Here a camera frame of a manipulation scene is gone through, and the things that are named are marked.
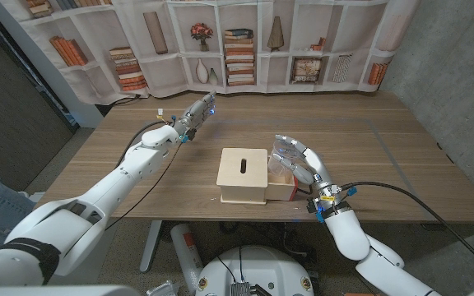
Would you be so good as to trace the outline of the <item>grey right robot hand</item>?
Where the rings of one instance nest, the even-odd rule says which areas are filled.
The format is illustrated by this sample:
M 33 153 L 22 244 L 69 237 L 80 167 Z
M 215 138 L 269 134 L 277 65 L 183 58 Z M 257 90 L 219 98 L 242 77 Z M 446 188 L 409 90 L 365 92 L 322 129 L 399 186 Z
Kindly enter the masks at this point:
M 283 146 L 273 153 L 272 158 L 289 169 L 299 183 L 310 185 L 317 193 L 307 199 L 307 211 L 316 214 L 323 223 L 326 219 L 352 210 L 346 201 L 339 201 L 341 188 L 332 182 L 332 178 L 322 158 L 302 142 L 290 136 L 275 135 Z

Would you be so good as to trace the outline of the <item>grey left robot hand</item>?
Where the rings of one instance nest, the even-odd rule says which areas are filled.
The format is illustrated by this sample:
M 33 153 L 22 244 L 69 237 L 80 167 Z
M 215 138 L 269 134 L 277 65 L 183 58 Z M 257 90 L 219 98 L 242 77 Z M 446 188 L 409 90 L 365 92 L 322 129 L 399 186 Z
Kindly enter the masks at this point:
M 174 124 L 182 143 L 192 141 L 202 124 L 215 113 L 216 91 L 213 90 L 188 107 Z

